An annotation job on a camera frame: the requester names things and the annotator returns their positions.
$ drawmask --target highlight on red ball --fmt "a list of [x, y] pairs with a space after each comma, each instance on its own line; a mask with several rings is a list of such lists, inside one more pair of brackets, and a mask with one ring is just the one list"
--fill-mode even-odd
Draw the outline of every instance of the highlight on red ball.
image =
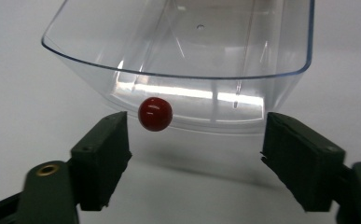
[[171, 105], [159, 97], [144, 100], [139, 107], [139, 121], [151, 132], [159, 132], [169, 126], [173, 111]]

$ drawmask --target red sphere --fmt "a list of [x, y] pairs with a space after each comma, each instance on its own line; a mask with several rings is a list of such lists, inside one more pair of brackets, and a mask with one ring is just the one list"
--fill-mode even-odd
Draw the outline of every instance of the red sphere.
[[172, 121], [171, 105], [158, 97], [150, 97], [139, 107], [139, 121], [147, 130], [159, 132], [164, 130]]

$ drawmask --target ball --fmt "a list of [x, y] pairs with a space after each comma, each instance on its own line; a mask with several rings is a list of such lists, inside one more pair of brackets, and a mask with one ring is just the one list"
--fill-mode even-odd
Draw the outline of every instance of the ball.
[[171, 105], [158, 97], [144, 100], [139, 107], [139, 121], [151, 132], [159, 132], [169, 126], [173, 111]]

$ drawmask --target transparent bin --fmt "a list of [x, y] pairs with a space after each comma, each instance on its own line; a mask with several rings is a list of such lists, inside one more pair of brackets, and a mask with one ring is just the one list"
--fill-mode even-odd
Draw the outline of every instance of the transparent bin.
[[311, 63], [313, 0], [67, 0], [42, 38], [113, 108], [168, 101], [171, 126], [259, 133]]

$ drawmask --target container rim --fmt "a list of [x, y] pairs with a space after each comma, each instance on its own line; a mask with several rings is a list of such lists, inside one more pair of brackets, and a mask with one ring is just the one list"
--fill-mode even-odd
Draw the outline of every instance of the container rim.
[[68, 60], [71, 60], [71, 61], [74, 61], [77, 63], [84, 63], [86, 65], [90, 65], [90, 66], [94, 66], [94, 67], [113, 70], [113, 71], [117, 71], [117, 72], [133, 73], [136, 75], [144, 75], [144, 76], [152, 76], [152, 77], [184, 78], [184, 79], [206, 79], [206, 80], [247, 80], [247, 79], [263, 79], [263, 78], [296, 76], [296, 75], [300, 75], [300, 74], [304, 73], [311, 66], [311, 63], [312, 63], [314, 0], [310, 0], [311, 2], [310, 2], [310, 11], [309, 11], [309, 23], [308, 23], [309, 24], [309, 26], [308, 26], [308, 45], [307, 45], [307, 54], [306, 54], [305, 64], [299, 70], [292, 71], [292, 72], [280, 73], [280, 74], [270, 74], [270, 75], [264, 75], [264, 76], [250, 76], [250, 77], [194, 77], [194, 76], [170, 75], [170, 74], [162, 74], [162, 73], [140, 72], [140, 71], [135, 71], [135, 70], [122, 69], [122, 68], [102, 65], [102, 64], [98, 64], [98, 63], [90, 63], [90, 62], [83, 61], [78, 58], [63, 54], [63, 53], [59, 52], [58, 50], [53, 49], [50, 46], [48, 46], [45, 42], [45, 38], [47, 37], [47, 32], [49, 31], [49, 28], [51, 27], [52, 23], [55, 21], [57, 16], [60, 14], [60, 12], [62, 11], [62, 9], [67, 1], [68, 0], [64, 0], [63, 4], [61, 5], [60, 9], [56, 13], [55, 17], [50, 22], [49, 27], [47, 28], [47, 30], [45, 31], [45, 33], [43, 34], [43, 36], [41, 38], [41, 45], [45, 49], [48, 49], [49, 51], [51, 51], [61, 57], [64, 57], [65, 59], [68, 59]]

